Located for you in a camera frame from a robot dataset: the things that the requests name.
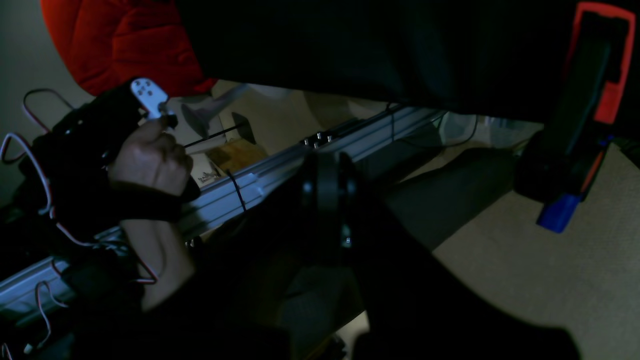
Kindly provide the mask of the operator forearm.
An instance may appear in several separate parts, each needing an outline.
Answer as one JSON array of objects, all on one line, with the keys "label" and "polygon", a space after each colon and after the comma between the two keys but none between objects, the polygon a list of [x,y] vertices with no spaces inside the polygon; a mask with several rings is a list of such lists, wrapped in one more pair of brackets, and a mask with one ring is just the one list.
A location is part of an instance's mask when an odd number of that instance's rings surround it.
[{"label": "operator forearm", "polygon": [[195,262],[174,223],[151,219],[126,219],[120,227],[142,265],[151,269],[153,284],[144,285],[141,307],[150,312],[178,292],[195,275]]}]

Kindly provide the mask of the black left gripper moving left finger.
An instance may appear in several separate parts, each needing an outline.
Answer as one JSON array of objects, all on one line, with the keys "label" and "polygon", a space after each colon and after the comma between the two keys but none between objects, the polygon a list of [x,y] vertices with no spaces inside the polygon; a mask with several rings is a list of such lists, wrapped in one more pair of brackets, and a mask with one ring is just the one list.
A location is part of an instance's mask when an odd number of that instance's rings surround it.
[{"label": "black left gripper moving left finger", "polygon": [[140,313],[104,312],[76,336],[77,360],[295,360],[345,324],[342,269],[320,268],[320,160],[306,158],[263,202],[225,223],[210,258]]}]

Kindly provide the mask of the white left gripper fixed right finger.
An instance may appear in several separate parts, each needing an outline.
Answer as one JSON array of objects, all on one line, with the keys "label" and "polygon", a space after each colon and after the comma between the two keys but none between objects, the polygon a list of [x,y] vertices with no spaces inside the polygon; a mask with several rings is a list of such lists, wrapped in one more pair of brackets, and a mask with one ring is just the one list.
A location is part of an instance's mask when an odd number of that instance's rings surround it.
[{"label": "white left gripper fixed right finger", "polygon": [[510,152],[463,152],[445,166],[402,182],[397,216],[351,166],[356,196],[349,251],[370,330],[355,360],[578,360],[563,328],[528,323],[498,309],[452,274],[426,247],[509,191]]}]

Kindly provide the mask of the operator bare hand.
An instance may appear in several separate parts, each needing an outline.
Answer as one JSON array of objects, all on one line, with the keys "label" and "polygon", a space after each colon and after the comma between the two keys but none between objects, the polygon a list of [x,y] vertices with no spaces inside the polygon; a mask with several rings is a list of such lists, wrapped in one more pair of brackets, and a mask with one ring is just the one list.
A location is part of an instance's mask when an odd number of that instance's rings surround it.
[{"label": "operator bare hand", "polygon": [[194,160],[168,128],[167,117],[148,120],[126,138],[107,167],[112,191],[187,202],[185,191],[192,180]]}]

